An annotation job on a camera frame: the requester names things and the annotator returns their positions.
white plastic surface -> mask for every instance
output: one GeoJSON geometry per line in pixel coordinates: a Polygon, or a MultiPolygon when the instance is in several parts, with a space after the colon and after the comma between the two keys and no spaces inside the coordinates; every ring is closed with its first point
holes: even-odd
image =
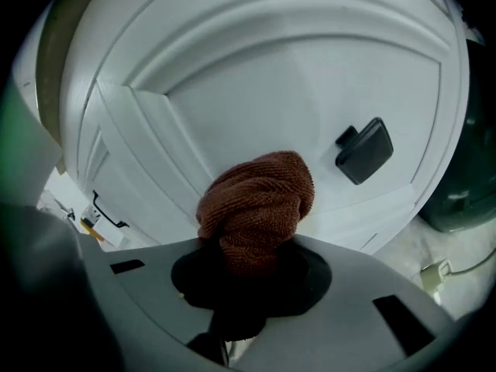
{"type": "Polygon", "coordinates": [[[444,0],[93,0],[64,71],[68,170],[151,245],[195,236],[199,198],[232,165],[296,150],[317,194],[302,233],[372,249],[418,210],[459,135],[466,51],[447,12],[444,0]],[[335,141],[374,117],[394,153],[356,186],[335,141]]]}

black knob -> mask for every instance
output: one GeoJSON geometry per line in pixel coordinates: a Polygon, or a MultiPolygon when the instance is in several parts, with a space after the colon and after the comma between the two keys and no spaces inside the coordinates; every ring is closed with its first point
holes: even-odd
{"type": "Polygon", "coordinates": [[[393,144],[379,118],[373,119],[358,133],[350,126],[336,141],[341,153],[336,166],[354,183],[362,184],[393,155],[393,144]]]}

towel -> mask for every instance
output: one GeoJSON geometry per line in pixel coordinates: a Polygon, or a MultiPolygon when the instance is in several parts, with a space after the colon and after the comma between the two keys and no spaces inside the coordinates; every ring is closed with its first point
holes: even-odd
{"type": "Polygon", "coordinates": [[[222,174],[200,200],[198,237],[219,241],[226,273],[269,277],[277,248],[310,212],[315,191],[303,159],[293,151],[269,153],[222,174]]]}

cable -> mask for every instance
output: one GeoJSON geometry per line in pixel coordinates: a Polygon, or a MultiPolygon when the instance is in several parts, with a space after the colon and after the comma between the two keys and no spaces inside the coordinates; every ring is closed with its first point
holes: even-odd
{"type": "Polygon", "coordinates": [[[478,264],[469,267],[468,269],[465,270],[460,270],[460,271],[450,271],[447,275],[449,276],[461,276],[463,274],[470,273],[471,271],[474,271],[478,267],[481,267],[483,264],[487,263],[494,255],[496,255],[496,248],[494,248],[489,255],[487,255],[481,262],[478,264]]]}

dark green container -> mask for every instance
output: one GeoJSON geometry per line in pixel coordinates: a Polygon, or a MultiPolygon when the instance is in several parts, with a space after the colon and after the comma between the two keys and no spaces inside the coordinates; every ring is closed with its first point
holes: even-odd
{"type": "Polygon", "coordinates": [[[489,84],[486,47],[470,40],[467,47],[470,90],[465,123],[443,179],[420,211],[430,226],[445,233],[496,218],[496,106],[492,102],[496,84],[489,84]]]}

